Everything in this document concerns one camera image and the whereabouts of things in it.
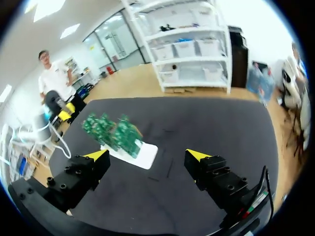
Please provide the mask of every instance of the black table mat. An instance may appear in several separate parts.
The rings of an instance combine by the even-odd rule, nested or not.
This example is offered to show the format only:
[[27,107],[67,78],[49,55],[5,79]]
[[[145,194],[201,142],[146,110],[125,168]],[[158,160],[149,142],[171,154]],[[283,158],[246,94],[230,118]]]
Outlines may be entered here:
[[[278,154],[268,111],[258,102],[221,98],[122,98],[90,102],[64,135],[72,155],[99,150],[81,123],[90,113],[112,120],[129,117],[144,141],[159,151],[149,170],[111,157],[111,167],[95,192],[89,191],[73,216],[100,228],[127,233],[206,235],[219,229],[226,215],[200,192],[184,167],[187,148],[219,154],[249,188],[268,166],[272,191],[278,178]],[[50,159],[53,176],[65,167],[56,150]],[[261,213],[265,222],[269,205]]]

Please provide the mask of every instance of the green circuit board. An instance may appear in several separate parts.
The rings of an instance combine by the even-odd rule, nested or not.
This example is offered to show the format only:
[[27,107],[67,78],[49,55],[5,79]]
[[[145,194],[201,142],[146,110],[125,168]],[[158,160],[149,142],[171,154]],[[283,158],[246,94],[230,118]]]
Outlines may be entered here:
[[102,146],[107,144],[116,151],[121,148],[133,158],[137,158],[142,147],[141,133],[125,115],[116,124],[107,114],[97,118],[92,113],[82,123],[82,128]]

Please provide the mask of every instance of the yellow object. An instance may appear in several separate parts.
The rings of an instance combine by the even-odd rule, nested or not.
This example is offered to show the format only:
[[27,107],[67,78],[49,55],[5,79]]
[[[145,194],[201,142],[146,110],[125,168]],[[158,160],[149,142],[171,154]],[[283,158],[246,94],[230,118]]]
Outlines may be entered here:
[[69,115],[69,113],[65,112],[65,111],[61,111],[59,113],[59,118],[62,119],[63,121],[69,119],[71,116]]
[[190,149],[186,149],[186,151],[189,151],[191,153],[191,155],[194,156],[194,158],[197,159],[197,161],[200,162],[201,159],[205,158],[205,157],[212,157],[210,155],[207,155],[207,154],[204,154],[204,153],[201,153],[201,152],[197,152],[197,151],[194,151],[194,150],[190,150]]
[[102,156],[107,150],[101,150],[101,151],[97,151],[97,152],[93,152],[90,154],[85,155],[84,157],[89,157],[94,159],[94,161],[96,161],[100,156]]
[[[72,113],[75,112],[75,107],[74,107],[74,105],[73,105],[71,102],[67,103],[67,104],[66,104],[66,107],[67,107]],[[67,113],[67,112],[65,112],[65,111],[61,111],[58,116],[59,116],[59,118],[62,119],[63,121],[65,121],[65,120],[71,118],[71,115],[69,115],[69,113]]]
[[71,102],[67,103],[67,104],[66,104],[66,107],[67,107],[72,113],[75,112],[75,107],[74,107],[74,105],[73,105]]

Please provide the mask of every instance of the white storage bin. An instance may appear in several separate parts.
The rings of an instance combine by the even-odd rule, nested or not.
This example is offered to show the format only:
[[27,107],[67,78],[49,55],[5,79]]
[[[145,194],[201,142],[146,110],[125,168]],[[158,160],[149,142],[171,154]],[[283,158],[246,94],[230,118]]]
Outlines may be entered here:
[[200,26],[218,27],[215,13],[208,8],[194,10],[195,18]]
[[212,81],[212,82],[224,81],[223,67],[218,62],[203,66],[203,71],[205,72],[205,77],[207,81]]
[[193,40],[174,43],[174,46],[180,58],[194,57],[196,55]]
[[218,39],[202,39],[196,41],[198,42],[202,56],[221,56],[221,46]]
[[164,83],[175,83],[179,79],[178,71],[178,66],[176,69],[173,69],[171,65],[165,65],[159,72],[159,75]]
[[158,60],[167,60],[174,58],[172,44],[165,44],[159,47],[152,48]]

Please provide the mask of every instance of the glass door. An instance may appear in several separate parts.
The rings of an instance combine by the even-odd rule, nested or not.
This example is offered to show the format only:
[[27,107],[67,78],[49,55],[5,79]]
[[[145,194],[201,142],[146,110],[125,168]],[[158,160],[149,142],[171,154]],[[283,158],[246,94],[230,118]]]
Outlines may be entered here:
[[117,70],[145,63],[120,12],[105,21],[95,32]]
[[108,71],[107,67],[110,67],[112,71],[116,71],[116,68],[108,55],[109,52],[101,45],[95,33],[92,33],[87,37],[83,43],[87,46],[91,56],[101,71]]

